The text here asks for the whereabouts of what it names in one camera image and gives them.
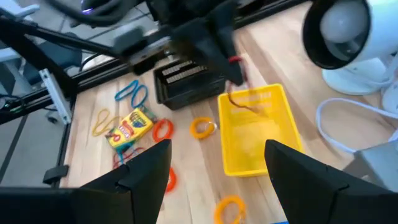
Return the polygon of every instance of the blue rubber band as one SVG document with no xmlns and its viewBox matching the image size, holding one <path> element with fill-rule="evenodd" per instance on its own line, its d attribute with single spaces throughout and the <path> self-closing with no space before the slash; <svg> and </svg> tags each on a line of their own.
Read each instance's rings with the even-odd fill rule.
<svg viewBox="0 0 398 224">
<path fill-rule="evenodd" d="M 120 162 L 121 162 L 122 164 L 124 164 L 123 153 L 118 153 L 118 155 L 119 155 L 119 158 L 120 158 Z"/>
<path fill-rule="evenodd" d="M 126 86 L 124 89 L 120 90 L 114 96 L 114 100 L 120 101 L 120 100 L 124 99 L 125 97 L 127 97 L 128 95 L 130 95 L 131 93 L 134 93 L 134 91 L 137 89 L 137 86 L 138 86 L 138 80 L 132 81 L 128 86 Z M 120 96 L 120 94 L 124 93 L 126 90 L 128 90 L 130 88 L 132 89 L 130 92 L 124 94 L 123 96 Z"/>
<path fill-rule="evenodd" d="M 143 97 L 143 99 L 141 100 L 141 102 L 139 102 L 139 104 L 134 105 L 134 100 L 136 99 L 137 93 L 138 93 L 139 90 L 142 89 L 142 88 L 145 89 L 145 96 Z M 145 103 L 147 97 L 148 97 L 148 88 L 147 88 L 145 85 L 140 85 L 140 86 L 137 88 L 137 90 L 132 94 L 132 97 L 131 97 L 131 107 L 132 107 L 133 109 L 140 108 L 140 107 Z"/>
</svg>

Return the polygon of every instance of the red rubber band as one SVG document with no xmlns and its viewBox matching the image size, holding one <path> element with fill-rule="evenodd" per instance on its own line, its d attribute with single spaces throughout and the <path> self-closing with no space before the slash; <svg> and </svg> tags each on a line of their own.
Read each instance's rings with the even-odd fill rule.
<svg viewBox="0 0 398 224">
<path fill-rule="evenodd" d="M 175 187 L 175 184 L 177 183 L 177 177 L 175 176 L 174 170 L 171 167 L 170 167 L 169 180 L 170 182 L 167 183 L 166 193 L 172 191 Z"/>
<path fill-rule="evenodd" d="M 167 126 L 169 127 L 169 129 L 167 130 L 167 133 L 165 134 L 165 136 L 163 136 L 162 138 L 159 138 L 157 133 L 159 132 L 159 130 L 161 129 L 161 127 L 164 124 L 167 124 Z M 161 140 L 164 139 L 171 139 L 172 135 L 174 133 L 174 125 L 171 121 L 167 120 L 167 119 L 162 119 L 160 121 L 158 121 L 155 126 L 154 126 L 154 131 L 152 132 L 152 137 L 154 138 L 155 142 L 158 143 Z"/>
</svg>

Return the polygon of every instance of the yellow rubber band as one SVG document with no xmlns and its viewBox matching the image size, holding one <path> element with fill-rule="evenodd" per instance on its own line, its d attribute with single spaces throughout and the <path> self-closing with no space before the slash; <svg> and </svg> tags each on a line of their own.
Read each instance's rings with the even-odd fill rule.
<svg viewBox="0 0 398 224">
<path fill-rule="evenodd" d="M 223 211 L 226 208 L 226 206 L 231 203 L 235 203 L 239 209 L 238 216 L 235 218 L 235 220 L 232 222 L 232 224 L 239 224 L 246 218 L 246 206 L 245 206 L 243 200 L 239 196 L 232 195 L 232 196 L 227 196 L 227 197 L 223 198 L 222 201 L 220 201 L 217 204 L 216 211 L 214 213 L 214 223 L 215 224 L 223 224 L 221 215 L 223 214 Z"/>
<path fill-rule="evenodd" d="M 195 138 L 195 139 L 203 139 L 209 135 L 211 135 L 213 133 L 214 129 L 214 125 L 209 125 L 207 126 L 206 130 L 202 133 L 198 133 L 197 132 L 197 126 L 199 123 L 210 123 L 211 122 L 211 118 L 209 117 L 199 117 L 199 118 L 195 118 L 192 123 L 191 123 L 191 127 L 190 127 L 190 132 L 191 135 Z"/>
<path fill-rule="evenodd" d="M 106 116 L 105 116 L 104 119 L 102 119 L 102 120 L 100 121 L 100 115 L 101 115 L 101 113 L 103 113 L 103 112 L 106 113 Z M 97 131 L 98 126 L 100 126 L 101 124 L 103 124 L 103 123 L 107 120 L 107 118 L 108 118 L 108 116 L 109 116 L 110 114 L 111 114 L 111 112 L 110 112 L 108 109 L 106 109 L 106 108 L 102 109 L 102 110 L 97 114 L 97 121 L 96 121 L 96 123 L 94 124 L 93 130 L 92 130 L 92 132 L 91 132 L 93 136 L 99 136 L 99 135 L 101 135 L 101 134 L 103 134 L 103 133 L 109 131 L 111 128 L 109 128 L 108 126 L 109 126 L 112 122 L 114 122 L 115 120 L 119 120 L 119 119 L 121 118 L 120 116 L 115 116 L 115 117 L 113 117 L 108 123 L 105 124 L 105 126 L 104 126 L 101 130 Z"/>
</svg>

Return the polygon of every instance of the rubber band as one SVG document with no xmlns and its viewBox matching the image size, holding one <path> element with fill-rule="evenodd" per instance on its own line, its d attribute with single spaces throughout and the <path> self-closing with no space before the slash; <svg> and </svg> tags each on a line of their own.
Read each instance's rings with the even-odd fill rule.
<svg viewBox="0 0 398 224">
<path fill-rule="evenodd" d="M 159 130 L 161 129 L 161 127 L 164 124 L 167 124 L 167 126 L 169 128 L 168 128 L 165 136 L 160 138 L 160 137 L 158 137 L 158 133 L 159 133 Z M 156 122 L 156 124 L 154 126 L 154 130 L 152 132 L 152 137 L 154 138 L 155 142 L 158 143 L 158 142 L 160 142 L 160 141 L 162 141 L 164 139 L 171 139 L 173 133 L 174 133 L 174 125 L 173 125 L 173 123 L 171 121 L 167 120 L 167 119 L 162 119 L 162 120 Z"/>
<path fill-rule="evenodd" d="M 137 93 L 141 90 L 141 89 L 145 89 L 145 96 L 143 97 L 143 99 L 141 100 L 141 102 L 139 102 L 137 105 L 134 105 L 134 101 L 136 100 L 136 96 Z M 127 96 L 132 95 L 131 96 L 131 108 L 136 109 L 136 108 L 140 108 L 146 101 L 147 97 L 148 97 L 148 88 L 145 85 L 140 85 L 138 80 L 133 80 L 128 86 L 126 86 L 125 88 L 123 88 L 122 90 L 120 90 L 115 96 L 114 96 L 114 100 L 116 101 L 120 101 L 124 98 L 126 98 Z"/>
<path fill-rule="evenodd" d="M 104 119 L 102 119 L 102 120 L 100 121 L 100 115 L 101 115 L 101 113 L 103 113 L 103 112 L 106 113 L 106 116 L 105 116 Z M 105 124 L 105 126 L 104 126 L 103 129 L 97 131 L 98 126 L 100 126 L 101 124 L 103 124 L 104 122 L 106 122 L 106 120 L 107 120 L 107 118 L 108 118 L 108 116 L 109 116 L 110 114 L 111 114 L 111 112 L 110 112 L 109 109 L 107 109 L 107 108 L 104 108 L 104 109 L 102 109 L 100 112 L 98 112 L 96 123 L 94 124 L 93 130 L 92 130 L 92 132 L 91 132 L 93 136 L 99 136 L 99 135 L 101 135 L 101 134 L 103 134 L 103 133 L 109 131 L 111 128 L 109 128 L 108 126 L 109 126 L 112 122 L 114 122 L 115 120 L 119 120 L 119 119 L 121 118 L 120 116 L 115 116 L 115 117 L 113 117 L 108 123 Z"/>
<path fill-rule="evenodd" d="M 170 167 L 169 181 L 167 182 L 166 193 L 172 191 L 176 183 L 177 183 L 177 176 L 175 175 L 173 168 Z"/>
<path fill-rule="evenodd" d="M 115 96 L 114 96 L 114 100 L 116 101 L 120 101 L 123 100 L 124 98 L 126 98 L 128 95 L 134 93 L 134 91 L 136 90 L 138 86 L 138 80 L 134 80 L 132 81 L 128 86 L 124 87 L 124 89 L 120 90 Z M 124 94 L 123 96 L 120 96 L 122 93 L 124 93 L 126 90 L 128 89 L 132 89 L 130 92 Z"/>
<path fill-rule="evenodd" d="M 139 91 L 140 89 L 142 89 L 142 88 L 145 89 L 145 96 L 143 97 L 143 99 L 141 100 L 141 102 L 139 102 L 139 104 L 134 105 L 134 101 L 135 101 L 135 99 L 136 99 L 137 93 L 138 93 L 138 91 Z M 133 109 L 140 108 L 140 107 L 145 103 L 147 97 L 148 97 L 148 88 L 147 88 L 145 85 L 140 85 L 140 86 L 138 86 L 138 88 L 136 89 L 136 91 L 132 94 L 132 97 L 131 97 L 131 107 L 132 107 Z"/>
<path fill-rule="evenodd" d="M 128 161 L 128 160 L 132 159 L 133 157 L 138 156 L 138 155 L 139 155 L 140 153 L 142 153 L 143 151 L 144 151 L 144 148 L 143 148 L 143 147 L 138 147 L 138 148 L 136 148 L 135 150 L 133 150 L 133 151 L 132 151 L 130 154 L 128 154 L 128 155 L 126 155 L 126 152 L 124 152 L 124 153 L 122 153 L 122 155 L 123 155 L 123 160 L 124 160 L 124 161 Z M 124 161 L 117 160 L 117 156 L 118 156 L 118 153 L 115 153 L 115 154 L 113 155 L 113 169 L 118 168 L 120 163 L 124 164 Z"/>
<path fill-rule="evenodd" d="M 204 139 L 204 138 L 208 137 L 209 135 L 211 135 L 215 131 L 215 128 L 216 128 L 215 125 L 208 125 L 204 132 L 198 133 L 197 126 L 199 123 L 213 123 L 213 122 L 211 121 L 211 118 L 209 118 L 209 117 L 195 118 L 192 121 L 191 126 L 190 126 L 191 135 L 195 139 Z"/>
<path fill-rule="evenodd" d="M 243 202 L 243 200 L 237 196 L 237 195 L 231 195 L 223 198 L 216 207 L 215 213 L 214 213 L 214 223 L 215 224 L 222 224 L 223 220 L 221 218 L 224 209 L 227 207 L 227 205 L 235 203 L 238 206 L 238 216 L 235 218 L 235 220 L 232 222 L 232 224 L 239 224 L 241 221 L 243 221 L 246 218 L 246 206 Z"/>
</svg>

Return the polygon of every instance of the white cable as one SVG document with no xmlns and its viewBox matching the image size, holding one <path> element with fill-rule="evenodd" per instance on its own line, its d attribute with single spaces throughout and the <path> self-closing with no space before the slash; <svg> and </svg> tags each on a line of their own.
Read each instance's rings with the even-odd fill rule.
<svg viewBox="0 0 398 224">
<path fill-rule="evenodd" d="M 330 99 L 327 99 L 327 100 L 323 101 L 323 102 L 318 106 L 318 108 L 317 108 L 317 114 L 316 114 L 316 118 L 315 118 L 315 121 L 317 122 L 317 128 L 318 128 L 319 133 L 320 133 L 320 134 L 322 135 L 322 137 L 325 138 L 330 144 L 334 145 L 335 147 L 337 147 L 337 148 L 339 148 L 339 149 L 341 149 L 341 150 L 343 150 L 343 151 L 345 151 L 345 152 L 351 153 L 351 154 L 353 154 L 353 153 L 356 152 L 356 151 L 355 151 L 354 149 L 349 148 L 348 146 L 345 146 L 344 144 L 342 144 L 342 143 L 340 143 L 340 142 L 334 140 L 334 139 L 331 138 L 329 135 L 327 135 L 326 133 L 324 133 L 323 130 L 322 130 L 322 128 L 321 128 L 321 113 L 322 113 L 322 109 L 323 109 L 323 107 L 324 107 L 326 104 L 328 104 L 328 103 L 330 103 L 330 102 L 333 102 L 333 101 L 343 101 L 343 102 L 345 102 L 345 103 L 352 103 L 352 104 L 357 105 L 357 106 L 360 106 L 360 107 L 362 107 L 362 108 L 365 108 L 365 109 L 374 111 L 374 112 L 376 112 L 376 113 L 379 113 L 379 114 L 381 114 L 381 115 L 383 115 L 383 116 L 387 116 L 387 117 L 390 117 L 390 118 L 398 119 L 398 114 L 391 113 L 391 112 L 388 112 L 388 111 L 385 111 L 385 110 L 381 110 L 381 109 L 379 109 L 379 108 L 375 108 L 375 107 L 373 107 L 373 106 L 366 105 L 366 104 L 364 104 L 364 103 L 360 103 L 360 102 L 357 102 L 357 101 L 354 101 L 354 100 L 349 100 L 349 99 L 344 99 L 344 98 L 330 98 Z M 396 130 L 396 131 L 394 132 L 394 134 L 390 137 L 390 139 L 389 139 L 388 141 L 390 142 L 390 141 L 394 141 L 394 140 L 396 140 L 396 139 L 398 139 L 398 130 Z"/>
</svg>

